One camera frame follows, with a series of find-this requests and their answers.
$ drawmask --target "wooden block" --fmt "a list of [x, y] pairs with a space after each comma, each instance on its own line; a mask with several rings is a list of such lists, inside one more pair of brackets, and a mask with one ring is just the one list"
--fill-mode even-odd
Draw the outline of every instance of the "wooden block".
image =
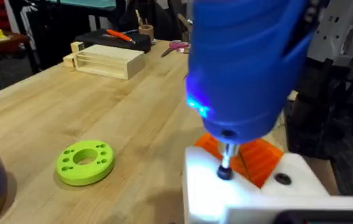
[[70, 47], [71, 47], [71, 51], [73, 53], [78, 53], [78, 52], [84, 50], [84, 43], [76, 41], [76, 42], [71, 43]]
[[82, 72], [128, 80], [145, 67], [144, 52], [94, 45], [76, 54], [75, 67]]
[[75, 57], [76, 57], [76, 54], [74, 54], [74, 53], [71, 53], [70, 55], [64, 56], [63, 64], [66, 67], [74, 68], [74, 66], [75, 66], [75, 61], [74, 61]]

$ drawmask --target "scissors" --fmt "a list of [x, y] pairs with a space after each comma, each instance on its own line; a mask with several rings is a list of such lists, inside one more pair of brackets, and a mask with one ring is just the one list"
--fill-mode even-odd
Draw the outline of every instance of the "scissors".
[[190, 46], [190, 44], [187, 43], [187, 42], [182, 42], [180, 40], [173, 40], [173, 41], [170, 42], [169, 48], [166, 51], [164, 51], [164, 53], [162, 54], [162, 57], [168, 55], [173, 50], [186, 48], [186, 47], [189, 47], [189, 46]]

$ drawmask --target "black case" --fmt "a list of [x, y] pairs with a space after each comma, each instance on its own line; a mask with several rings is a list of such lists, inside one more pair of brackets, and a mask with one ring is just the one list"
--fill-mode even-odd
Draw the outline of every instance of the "black case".
[[111, 46], [111, 47], [120, 47], [123, 49], [131, 49], [131, 50], [140, 50], [145, 53], [150, 51], [152, 47], [152, 43], [150, 42], [150, 37], [148, 35], [132, 33], [126, 34], [132, 40], [136, 42], [133, 44], [131, 42], [126, 42], [120, 38], [109, 37], [109, 34], [106, 30], [97, 30], [94, 32], [90, 32], [88, 34], [79, 35], [76, 37], [76, 41], [83, 42], [84, 46], [87, 48], [94, 44]]

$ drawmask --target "drill bit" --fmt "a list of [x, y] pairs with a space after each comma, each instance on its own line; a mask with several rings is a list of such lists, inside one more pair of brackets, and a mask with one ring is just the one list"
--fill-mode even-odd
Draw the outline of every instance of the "drill bit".
[[217, 175], [222, 180], [230, 180], [232, 178], [232, 169], [230, 168], [231, 159], [236, 156], [239, 151], [238, 144], [226, 144], [223, 150], [223, 158], [221, 165], [218, 167]]

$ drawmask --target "black screw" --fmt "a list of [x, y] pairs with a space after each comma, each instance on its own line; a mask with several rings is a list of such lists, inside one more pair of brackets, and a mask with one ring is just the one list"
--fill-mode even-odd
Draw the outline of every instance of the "black screw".
[[290, 185], [292, 183], [291, 178], [287, 174], [283, 173], [276, 174], [275, 180], [283, 185]]
[[231, 130], [222, 130], [221, 131], [221, 134], [224, 136], [224, 137], [233, 137], [236, 135], [236, 133], [234, 131], [231, 131]]

